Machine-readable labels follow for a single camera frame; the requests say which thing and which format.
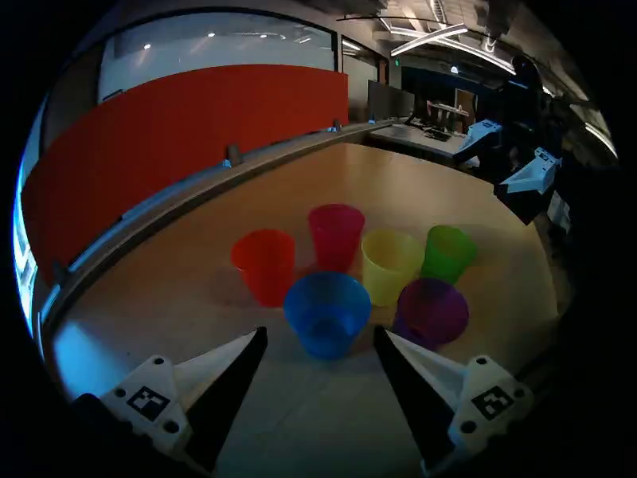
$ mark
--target desk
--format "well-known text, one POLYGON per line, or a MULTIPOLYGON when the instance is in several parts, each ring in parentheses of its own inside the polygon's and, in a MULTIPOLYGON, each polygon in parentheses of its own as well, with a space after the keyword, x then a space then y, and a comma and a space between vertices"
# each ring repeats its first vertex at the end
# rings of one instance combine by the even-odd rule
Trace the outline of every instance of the desk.
MULTIPOLYGON (((264 325, 269 346, 219 456, 218 476, 420 476, 419 453, 372 347, 372 327, 347 358, 303 351, 281 309, 256 305, 230 263, 234 241, 280 228, 311 268, 307 212, 328 202, 363 211, 365 230, 396 227, 423 241, 445 223, 478 246, 458 289, 470 324, 441 352, 491 355, 512 371, 555 324, 549 266, 491 185, 456 170, 340 143, 264 173, 205 203, 134 249, 70 308, 51 346, 67 393, 102 394, 152 354, 181 362, 264 325)), ((360 254, 353 275, 359 275, 360 254)), ((375 308, 387 323, 392 308, 375 308)))
POLYGON ((458 109, 458 108, 453 108, 452 106, 449 106, 448 104, 430 103, 429 105, 432 108, 438 108, 438 109, 444 110, 446 112, 455 113, 456 115, 469 116, 469 112, 466 112, 466 111, 458 109))
POLYGON ((446 159, 451 158, 460 149, 465 137, 452 135, 448 141, 439 141, 429 138, 419 128, 407 126, 405 124, 394 124, 393 126, 369 133, 369 136, 390 143, 399 143, 409 147, 415 147, 422 151, 429 151, 446 159))

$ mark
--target red panel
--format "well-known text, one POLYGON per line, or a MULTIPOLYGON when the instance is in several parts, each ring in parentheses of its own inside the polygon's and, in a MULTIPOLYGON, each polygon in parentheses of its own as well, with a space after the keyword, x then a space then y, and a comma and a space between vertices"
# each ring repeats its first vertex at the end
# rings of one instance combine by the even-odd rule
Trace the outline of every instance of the red panel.
POLYGON ((22 191, 38 268, 68 265, 125 212, 226 157, 347 124, 347 76, 285 65, 201 69, 142 84, 61 135, 22 191))

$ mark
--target red cup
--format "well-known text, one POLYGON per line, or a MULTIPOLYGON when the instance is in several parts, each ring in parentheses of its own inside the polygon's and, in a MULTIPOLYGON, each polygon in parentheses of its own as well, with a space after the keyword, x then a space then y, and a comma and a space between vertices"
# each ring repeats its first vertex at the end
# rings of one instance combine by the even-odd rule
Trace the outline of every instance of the red cup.
POLYGON ((233 246, 230 260, 259 304, 283 305, 294 282, 294 239, 276 229, 260 229, 233 246))
POLYGON ((307 216, 320 269, 347 272, 361 242, 365 216, 347 204, 325 204, 307 216))

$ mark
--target plastic cup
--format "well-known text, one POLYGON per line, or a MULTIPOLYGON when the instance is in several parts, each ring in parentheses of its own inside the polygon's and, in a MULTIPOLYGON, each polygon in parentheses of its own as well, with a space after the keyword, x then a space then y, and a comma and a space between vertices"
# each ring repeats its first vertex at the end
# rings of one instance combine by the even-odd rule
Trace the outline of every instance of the plastic cup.
POLYGON ((398 299, 393 331, 429 350, 462 335, 469 322, 467 301, 452 285, 418 279, 398 299))
POLYGON ((460 229, 437 225, 429 230, 420 276, 444 280, 453 285, 474 260, 476 247, 460 229))
POLYGON ((307 216, 316 253, 316 263, 324 270, 347 272, 361 241, 365 216, 346 204, 326 204, 307 216))
POLYGON ((422 243, 407 233, 379 229, 365 235, 361 249, 363 285, 372 304, 394 304, 423 264, 422 243))
POLYGON ((259 304, 283 304, 294 282, 294 239, 276 229, 252 231, 235 243, 230 259, 259 304))
POLYGON ((367 291, 354 278, 338 272, 317 272, 292 286, 283 310, 310 355, 339 359, 367 323, 372 304, 367 291))

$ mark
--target pink cup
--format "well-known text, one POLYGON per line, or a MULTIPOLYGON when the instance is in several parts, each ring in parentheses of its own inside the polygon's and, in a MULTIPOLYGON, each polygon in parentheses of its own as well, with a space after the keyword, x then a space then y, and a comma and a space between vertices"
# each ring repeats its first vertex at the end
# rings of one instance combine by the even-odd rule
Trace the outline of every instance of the pink cup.
POLYGON ((307 221, 318 267, 347 272, 361 242, 363 213, 347 204, 325 204, 310 211, 307 221))

